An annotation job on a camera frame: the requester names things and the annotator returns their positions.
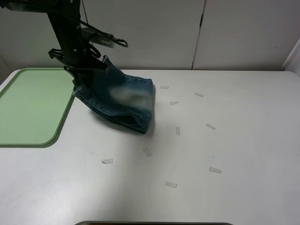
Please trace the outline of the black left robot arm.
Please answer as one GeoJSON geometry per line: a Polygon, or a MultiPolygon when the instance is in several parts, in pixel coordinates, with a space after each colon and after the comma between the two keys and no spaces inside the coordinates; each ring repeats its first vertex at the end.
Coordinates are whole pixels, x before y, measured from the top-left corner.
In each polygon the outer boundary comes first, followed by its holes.
{"type": "Polygon", "coordinates": [[[47,14],[60,49],[48,54],[64,65],[77,83],[90,87],[97,74],[104,72],[107,64],[99,61],[100,53],[83,36],[78,0],[2,0],[1,8],[11,11],[47,14]]]}

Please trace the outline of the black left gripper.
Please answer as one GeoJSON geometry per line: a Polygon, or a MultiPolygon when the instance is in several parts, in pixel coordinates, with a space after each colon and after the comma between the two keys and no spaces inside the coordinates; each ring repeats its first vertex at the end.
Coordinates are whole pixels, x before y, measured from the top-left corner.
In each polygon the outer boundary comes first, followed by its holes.
{"type": "Polygon", "coordinates": [[[51,59],[55,58],[62,64],[78,83],[91,86],[93,83],[94,73],[104,72],[108,64],[99,60],[100,52],[91,44],[82,49],[60,50],[51,49],[48,52],[51,59]]]}

